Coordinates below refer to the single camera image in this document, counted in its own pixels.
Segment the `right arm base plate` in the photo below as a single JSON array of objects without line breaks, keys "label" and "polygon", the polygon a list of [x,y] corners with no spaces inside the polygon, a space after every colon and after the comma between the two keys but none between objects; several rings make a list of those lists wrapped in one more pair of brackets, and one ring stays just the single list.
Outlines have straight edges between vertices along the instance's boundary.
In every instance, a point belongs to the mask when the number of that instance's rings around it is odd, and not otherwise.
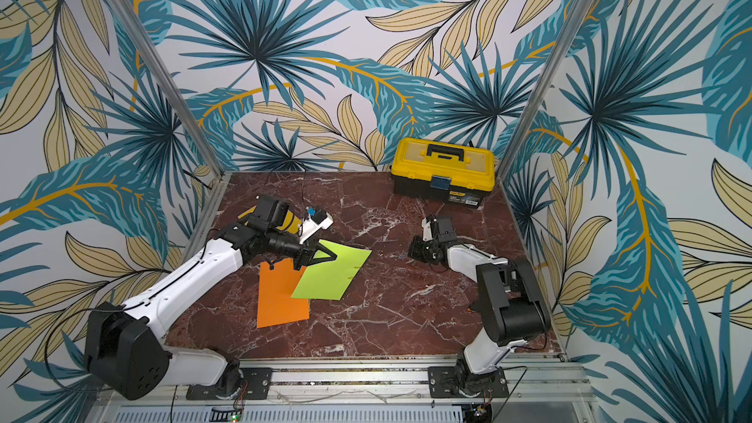
[{"label": "right arm base plate", "polygon": [[428,368],[428,384],[433,399],[496,399],[509,396],[507,380],[500,369],[473,374],[460,370],[458,366],[431,366]]}]

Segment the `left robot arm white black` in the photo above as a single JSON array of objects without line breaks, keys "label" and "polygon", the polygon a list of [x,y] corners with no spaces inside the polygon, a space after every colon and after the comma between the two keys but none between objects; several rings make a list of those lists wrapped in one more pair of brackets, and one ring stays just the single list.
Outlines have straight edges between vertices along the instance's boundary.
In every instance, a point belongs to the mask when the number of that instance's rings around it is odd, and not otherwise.
[{"label": "left robot arm white black", "polygon": [[292,260],[296,269],[336,260],[315,239],[332,223],[323,208],[309,208],[297,219],[287,202],[258,197],[250,211],[219,229],[166,278],[119,305],[96,307],[87,321],[85,370],[129,401],[164,386],[187,386],[221,400],[236,398],[247,381],[238,360],[223,352],[169,347],[170,327],[250,260],[278,256]]}]

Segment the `green paper sheet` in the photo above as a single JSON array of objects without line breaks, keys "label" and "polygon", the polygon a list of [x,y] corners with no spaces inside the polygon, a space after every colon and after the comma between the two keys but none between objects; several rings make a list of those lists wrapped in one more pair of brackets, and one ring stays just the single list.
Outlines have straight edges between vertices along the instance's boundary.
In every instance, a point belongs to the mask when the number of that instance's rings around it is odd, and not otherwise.
[{"label": "green paper sheet", "polygon": [[304,269],[295,291],[294,299],[339,301],[344,296],[356,274],[371,255],[370,250],[320,240],[337,256],[336,262],[318,264]]}]

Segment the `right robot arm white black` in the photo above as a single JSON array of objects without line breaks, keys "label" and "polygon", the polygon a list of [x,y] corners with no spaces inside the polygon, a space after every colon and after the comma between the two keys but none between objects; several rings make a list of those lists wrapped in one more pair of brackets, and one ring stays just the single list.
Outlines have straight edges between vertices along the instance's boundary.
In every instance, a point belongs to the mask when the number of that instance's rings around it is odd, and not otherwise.
[{"label": "right robot arm white black", "polygon": [[550,318],[534,268],[528,260],[507,260],[463,243],[448,217],[429,215],[423,233],[409,246],[409,258],[444,266],[476,283],[474,309],[482,329],[460,353],[456,382],[490,378],[509,354],[548,333]]}]

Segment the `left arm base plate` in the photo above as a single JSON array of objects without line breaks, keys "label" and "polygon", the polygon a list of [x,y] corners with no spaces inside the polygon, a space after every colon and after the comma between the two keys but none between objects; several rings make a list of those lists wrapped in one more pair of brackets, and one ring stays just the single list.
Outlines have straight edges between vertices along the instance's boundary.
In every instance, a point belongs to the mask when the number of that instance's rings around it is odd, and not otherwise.
[{"label": "left arm base plate", "polygon": [[268,398],[272,369],[269,367],[235,367],[224,372],[211,386],[191,385],[188,401],[264,401]]}]

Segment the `yellow paper sheet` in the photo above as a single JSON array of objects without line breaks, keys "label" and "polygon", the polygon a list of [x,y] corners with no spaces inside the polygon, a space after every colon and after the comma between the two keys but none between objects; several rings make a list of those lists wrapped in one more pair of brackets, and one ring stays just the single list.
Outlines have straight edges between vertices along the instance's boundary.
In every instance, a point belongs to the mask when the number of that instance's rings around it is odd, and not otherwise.
[{"label": "yellow paper sheet", "polygon": [[[245,222],[256,211],[256,209],[257,207],[254,206],[243,211],[243,213],[238,215],[237,219],[241,222]],[[289,209],[284,209],[284,213],[278,213],[277,215],[272,216],[271,226],[280,232],[288,232],[298,235],[302,227],[302,220]]]}]

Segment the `orange paper sheet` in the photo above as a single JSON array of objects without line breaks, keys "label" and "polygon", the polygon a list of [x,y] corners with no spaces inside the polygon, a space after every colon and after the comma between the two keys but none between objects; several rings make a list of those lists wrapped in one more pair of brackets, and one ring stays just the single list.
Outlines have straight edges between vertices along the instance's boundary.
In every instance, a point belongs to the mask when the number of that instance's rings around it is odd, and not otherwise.
[{"label": "orange paper sheet", "polygon": [[291,258],[276,262],[273,266],[267,262],[260,265],[258,328],[309,319],[309,301],[292,297],[303,273],[303,270],[294,270]]}]

